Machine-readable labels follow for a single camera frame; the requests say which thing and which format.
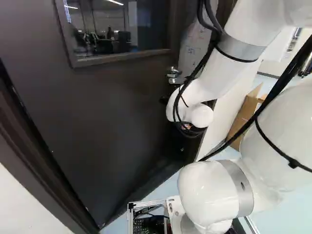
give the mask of black cable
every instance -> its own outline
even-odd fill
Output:
[[[208,17],[211,20],[211,22],[213,23],[214,27],[220,33],[222,33],[223,32],[223,28],[221,27],[221,25],[219,24],[218,20],[215,17],[215,14],[214,14],[213,9],[211,7],[211,0],[204,0],[204,5],[205,5],[206,12],[208,14]]]
[[[198,63],[198,65],[193,70],[191,75],[189,77],[187,77],[188,79],[187,79],[186,83],[183,85],[182,89],[179,89],[179,92],[175,98],[175,102],[173,105],[173,119],[174,119],[175,126],[180,131],[180,133],[187,138],[196,138],[196,137],[200,136],[201,134],[203,134],[205,132],[206,128],[204,128],[201,131],[192,131],[192,130],[188,129],[187,126],[182,123],[181,117],[180,117],[179,112],[178,112],[178,103],[179,103],[179,100],[180,100],[184,90],[195,79],[195,76],[200,71],[200,69],[207,63],[212,50],[213,50],[213,47],[209,46],[208,51],[205,54],[205,56]]]
[[[285,158],[288,162],[289,162],[289,166],[291,168],[296,168],[299,167],[307,172],[311,172],[312,173],[312,169],[310,169],[309,167],[306,167],[304,165],[302,165],[298,160],[288,156],[287,154],[285,154],[281,149],[279,149],[262,131],[262,129],[259,126],[258,123],[258,118],[255,118],[254,120],[255,126],[258,130],[258,132],[260,133],[260,135],[262,136],[262,138],[276,151],[278,152],[279,155],[281,155],[283,158]]]
[[[204,0],[198,0],[197,2],[197,18],[199,23],[207,29],[210,29],[212,31],[215,31],[217,33],[220,33],[218,29],[216,29],[215,27],[213,27],[212,25],[208,24],[204,18],[203,18],[203,5],[204,5]]]
[[[277,80],[274,87],[269,92],[268,96],[259,107],[259,109],[255,112],[255,114],[231,137],[227,142],[225,142],[221,147],[216,149],[210,154],[207,154],[199,161],[206,161],[214,155],[220,153],[228,146],[230,146],[240,135],[242,135],[248,128],[253,124],[255,119],[261,114],[261,112],[268,106],[268,104],[286,87],[289,81],[296,75],[300,66],[306,61],[307,57],[310,55],[312,51],[312,35],[308,38],[308,40],[304,43],[295,57],[292,59],[290,64],[287,66],[283,74]]]
[[[189,107],[189,106],[186,104],[186,102],[185,102],[185,100],[184,100],[182,94],[180,94],[180,95],[181,95],[181,99],[182,99],[184,105],[185,105],[186,107]]]
[[[204,19],[203,19],[203,5],[205,5],[205,8],[206,8],[206,11],[207,11],[207,14],[209,16],[209,18],[211,19],[211,21],[213,22],[213,24],[215,24],[219,29],[213,27],[212,25],[209,25]],[[214,13],[212,11],[212,8],[211,8],[211,4],[210,2],[205,2],[204,0],[198,0],[197,2],[197,18],[198,18],[198,21],[200,22],[200,24],[207,28],[207,29],[210,29],[210,30],[213,30],[213,31],[216,31],[217,32],[217,41],[219,41],[220,39],[220,36],[221,36],[221,33],[223,31],[222,27],[220,26],[219,22],[217,21],[216,17],[214,16]],[[184,135],[185,137],[187,138],[196,138],[198,136],[200,136],[201,134],[203,134],[205,132],[205,130],[207,128],[197,128],[197,131],[194,131],[192,129],[192,127],[187,127],[181,117],[180,117],[180,114],[179,114],[179,111],[178,111],[178,103],[179,103],[179,100],[182,99],[184,105],[186,107],[189,107],[188,104],[186,103],[186,101],[184,100],[182,94],[183,92],[185,91],[185,89],[190,85],[190,83],[195,79],[195,76],[196,74],[205,66],[205,64],[207,63],[214,47],[215,47],[215,44],[216,42],[213,42],[211,43],[209,46],[208,46],[208,50],[207,50],[207,53],[205,54],[205,56],[202,58],[202,60],[198,63],[198,65],[196,66],[196,68],[193,70],[193,72],[191,73],[190,76],[187,77],[187,80],[186,82],[184,83],[182,89],[181,87],[179,87],[179,92],[175,98],[175,102],[174,102],[174,105],[173,105],[173,119],[174,119],[174,123],[175,123],[175,126],[176,128],[180,131],[180,133],[182,135]]]
[[[170,220],[170,218],[168,216],[165,216],[165,215],[157,215],[157,214],[151,214],[151,213],[146,213],[147,215],[150,215],[150,216],[156,216],[156,217],[164,217],[164,218],[167,218]]]

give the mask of dark brown door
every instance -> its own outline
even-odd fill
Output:
[[[193,142],[181,138],[167,121],[160,101],[171,92],[166,69],[177,62],[186,10],[184,1],[168,3],[169,9],[158,9],[168,14],[169,40],[165,46],[158,45],[164,48],[150,48],[147,40],[159,34],[153,28],[139,28],[138,52],[120,51],[102,60],[100,53],[108,49],[96,51],[93,42],[88,42],[97,57],[78,58],[76,68],[70,60],[59,3],[1,3],[0,57],[10,81],[53,159],[99,227],[196,154],[196,147],[188,148]],[[146,10],[138,8],[144,17]],[[107,34],[101,40],[117,43],[107,41]],[[119,50],[129,50],[123,45]]]

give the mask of floor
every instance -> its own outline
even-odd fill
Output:
[[[294,78],[289,86],[295,85],[299,82],[300,78]],[[276,83],[276,79],[266,76],[257,75],[253,88],[260,83],[263,83],[259,96],[268,93]],[[240,153],[233,148],[229,147],[223,152],[219,153],[214,159],[230,159],[238,158]],[[174,174],[171,178],[161,184],[152,193],[150,193],[144,201],[154,199],[166,199],[169,196],[178,195],[177,190],[177,178],[179,172]],[[303,188],[299,191],[289,194],[289,196],[282,202],[277,208],[271,211],[265,211],[252,215],[252,219],[259,229],[261,234],[293,234],[293,233],[307,233],[312,228],[312,213],[307,207],[312,207],[312,201],[310,195],[312,194],[312,186]],[[243,219],[240,219],[246,233],[250,231],[244,223]],[[127,231],[127,215],[123,214],[113,223],[103,229],[101,234],[126,234]]]

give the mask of wall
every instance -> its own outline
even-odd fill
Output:
[[[294,50],[290,53],[290,55],[287,58],[284,58],[280,62],[264,60],[261,63],[259,71],[262,73],[267,73],[279,77],[311,34],[312,28],[304,28],[300,34],[297,44],[294,47]]]
[[[218,1],[211,1],[211,5],[213,11],[216,12]],[[204,11],[203,15],[206,22],[212,24],[206,11]],[[184,34],[181,42],[178,68],[183,72],[184,76],[189,76],[204,57],[208,49],[210,37],[211,30],[201,26],[196,18]]]
[[[72,234],[0,164],[0,233]]]

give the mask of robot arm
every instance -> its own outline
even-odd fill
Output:
[[[183,121],[198,128],[213,121],[213,111],[200,103],[220,98],[243,76],[256,74],[266,47],[287,25],[312,25],[309,0],[239,0],[225,25],[224,34],[212,52],[200,77],[184,91],[178,110]],[[170,97],[166,115],[173,120],[173,105],[178,94]]]
[[[240,77],[255,75],[258,58],[286,25],[312,26],[312,2],[239,0],[202,74],[183,93],[188,107],[181,100],[178,103],[182,119],[196,127],[208,126],[213,111],[200,103],[221,97]],[[308,167],[312,167],[311,79],[280,94],[259,117],[267,136]],[[178,90],[167,105],[170,121],[177,94]],[[281,192],[312,181],[312,174],[289,167],[255,126],[245,135],[241,153],[240,160],[197,162],[180,172],[182,205],[202,234],[225,233],[233,218],[273,207],[282,199]]]

